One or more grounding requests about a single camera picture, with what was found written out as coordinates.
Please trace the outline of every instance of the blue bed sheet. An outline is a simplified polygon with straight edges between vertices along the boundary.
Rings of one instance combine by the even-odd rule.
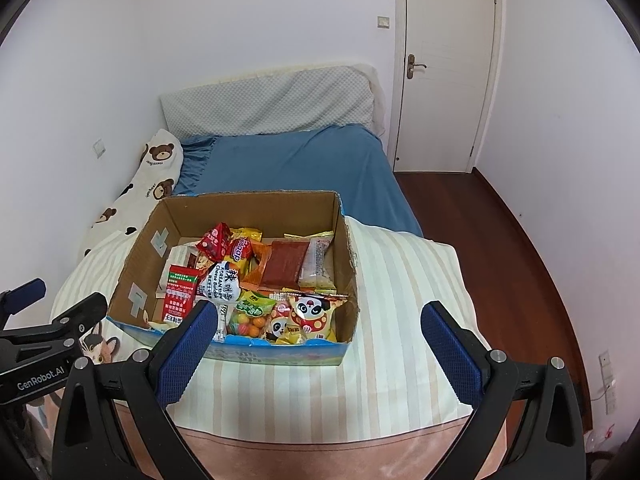
[[[249,190],[332,190],[363,224],[422,236],[377,137],[357,124],[310,132],[182,142],[174,194]]]

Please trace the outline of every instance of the silver screw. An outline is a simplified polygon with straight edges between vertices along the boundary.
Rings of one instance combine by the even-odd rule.
[[[497,363],[503,363],[507,360],[507,354],[502,350],[491,350],[489,357]]]
[[[76,359],[76,362],[74,363],[74,367],[77,368],[78,370],[82,370],[83,368],[86,368],[88,364],[89,364],[89,359],[82,356]]]
[[[139,348],[133,352],[133,360],[137,363],[143,363],[149,357],[149,350],[146,348]]]
[[[559,357],[551,358],[551,365],[553,368],[557,368],[558,370],[562,370],[564,368],[564,361],[562,361]]]

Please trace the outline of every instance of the door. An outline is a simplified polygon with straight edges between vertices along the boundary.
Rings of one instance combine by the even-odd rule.
[[[494,18],[495,0],[406,0],[395,171],[466,171],[489,77]],[[416,66],[412,78],[409,54],[427,66]]]

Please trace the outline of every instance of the headboard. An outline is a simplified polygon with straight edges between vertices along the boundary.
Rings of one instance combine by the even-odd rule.
[[[288,68],[160,96],[168,130],[194,135],[275,134],[359,123],[384,133],[384,97],[369,65]]]

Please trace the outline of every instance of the baseboard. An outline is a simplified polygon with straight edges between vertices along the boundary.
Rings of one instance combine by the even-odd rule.
[[[589,385],[587,382],[587,373],[584,369],[584,362],[582,360],[582,353],[580,352],[580,347],[578,346],[578,340],[575,337],[574,327],[571,324],[571,320],[569,319],[569,315],[567,314],[566,308],[564,307],[564,303],[562,302],[562,298],[556,289],[556,284],[554,283],[551,275],[549,275],[548,270],[546,270],[546,266],[540,258],[538,251],[534,247],[533,243],[527,236],[526,232],[518,222],[518,219],[514,216],[511,210],[504,203],[500,195],[498,195],[497,191],[494,187],[489,184],[489,181],[484,177],[484,175],[478,170],[478,168],[473,168],[471,171],[472,175],[474,175],[481,183],[482,186],[494,197],[496,203],[503,210],[505,216],[509,219],[513,229],[517,232],[520,241],[525,248],[525,250],[530,254],[531,261],[535,265],[535,272],[538,276],[538,279],[543,283],[547,283],[547,290],[553,291],[552,304],[556,308],[558,313],[558,320],[564,327],[567,333],[573,335],[570,338],[573,357],[575,358],[575,362],[582,364],[579,370],[572,370],[572,375],[574,379],[577,379],[578,388],[580,390],[581,395],[578,395],[578,401],[580,402],[580,414],[582,415],[582,427],[584,431],[589,431],[593,428],[593,419],[591,416],[591,403],[588,401],[590,399],[589,394]]]

